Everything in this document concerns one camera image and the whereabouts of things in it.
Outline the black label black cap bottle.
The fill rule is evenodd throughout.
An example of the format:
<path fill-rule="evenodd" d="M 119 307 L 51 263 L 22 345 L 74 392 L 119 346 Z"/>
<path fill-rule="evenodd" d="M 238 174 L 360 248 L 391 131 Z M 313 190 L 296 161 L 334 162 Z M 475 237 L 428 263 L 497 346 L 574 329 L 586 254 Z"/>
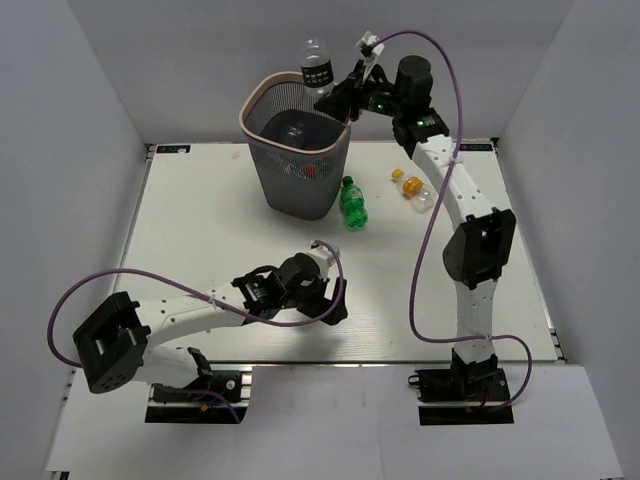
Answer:
<path fill-rule="evenodd" d="M 334 74 L 329 50 L 322 39 L 307 39 L 300 55 L 303 84 L 314 99 L 328 95 L 333 89 Z"/>

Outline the red label cola bottle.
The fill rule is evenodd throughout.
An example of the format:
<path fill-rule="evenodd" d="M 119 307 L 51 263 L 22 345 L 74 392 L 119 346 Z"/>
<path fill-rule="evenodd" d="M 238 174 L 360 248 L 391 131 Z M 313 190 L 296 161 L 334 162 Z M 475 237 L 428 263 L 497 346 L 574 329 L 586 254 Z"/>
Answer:
<path fill-rule="evenodd" d="M 289 163 L 284 167 L 284 173 L 303 180 L 314 180 L 317 178 L 317 169 L 314 164 L 297 165 Z"/>

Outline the clear unlabelled plastic bottle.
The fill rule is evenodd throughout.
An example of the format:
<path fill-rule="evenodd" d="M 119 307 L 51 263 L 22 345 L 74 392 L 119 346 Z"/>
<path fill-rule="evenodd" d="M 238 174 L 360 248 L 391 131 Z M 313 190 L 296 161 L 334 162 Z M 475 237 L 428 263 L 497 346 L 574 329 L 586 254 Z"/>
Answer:
<path fill-rule="evenodd" d="M 296 149 L 303 149 L 305 139 L 304 124 L 287 124 L 280 131 L 278 142 Z"/>

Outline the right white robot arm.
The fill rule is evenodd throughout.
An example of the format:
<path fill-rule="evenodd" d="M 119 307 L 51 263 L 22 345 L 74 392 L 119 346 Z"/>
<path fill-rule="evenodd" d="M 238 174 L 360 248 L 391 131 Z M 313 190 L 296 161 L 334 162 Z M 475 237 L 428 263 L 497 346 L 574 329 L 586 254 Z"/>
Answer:
<path fill-rule="evenodd" d="M 436 204 L 453 228 L 442 259 L 455 286 L 457 331 L 449 368 L 422 370 L 416 384 L 423 402 L 488 401 L 500 372 L 492 341 L 493 299 L 516 219 L 488 200 L 457 160 L 459 144 L 431 105 L 432 86 L 431 65 L 423 57 L 402 58 L 393 81 L 381 66 L 359 60 L 316 108 L 336 120 L 355 121 L 363 111 L 390 117 L 396 142 L 437 189 Z"/>

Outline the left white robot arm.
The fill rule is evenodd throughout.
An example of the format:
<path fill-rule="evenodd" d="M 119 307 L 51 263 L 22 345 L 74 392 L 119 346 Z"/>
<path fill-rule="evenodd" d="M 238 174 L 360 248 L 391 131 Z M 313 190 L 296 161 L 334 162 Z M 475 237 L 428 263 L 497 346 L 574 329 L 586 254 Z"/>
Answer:
<path fill-rule="evenodd" d="M 329 279 L 340 263 L 316 246 L 264 265 L 203 295 L 135 301 L 126 291 L 104 300 L 76 329 L 73 341 L 89 390 L 104 394 L 131 381 L 179 388 L 199 399 L 211 387 L 206 358 L 171 341 L 217 328 L 271 324 L 283 310 L 302 314 L 298 325 L 336 325 L 347 316 L 346 279 Z M 334 288 L 330 297 L 328 286 Z"/>

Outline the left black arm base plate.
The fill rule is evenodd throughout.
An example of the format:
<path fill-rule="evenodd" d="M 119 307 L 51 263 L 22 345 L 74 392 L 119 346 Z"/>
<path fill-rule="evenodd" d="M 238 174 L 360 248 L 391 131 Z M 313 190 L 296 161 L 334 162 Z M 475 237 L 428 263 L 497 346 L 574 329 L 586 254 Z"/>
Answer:
<path fill-rule="evenodd" d="M 153 385 L 145 412 L 148 424 L 238 425 L 251 393 L 252 368 L 210 365 L 212 375 L 180 389 Z"/>

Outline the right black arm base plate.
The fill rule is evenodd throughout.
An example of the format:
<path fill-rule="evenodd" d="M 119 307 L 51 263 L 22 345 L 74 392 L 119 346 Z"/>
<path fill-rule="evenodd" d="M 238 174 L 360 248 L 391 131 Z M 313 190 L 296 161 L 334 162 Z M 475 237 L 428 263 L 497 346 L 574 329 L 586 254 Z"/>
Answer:
<path fill-rule="evenodd" d="M 448 369 L 420 369 L 407 383 L 417 390 L 421 426 L 507 425 L 514 423 L 511 406 L 498 409 L 511 395 L 502 368 L 463 394 Z"/>

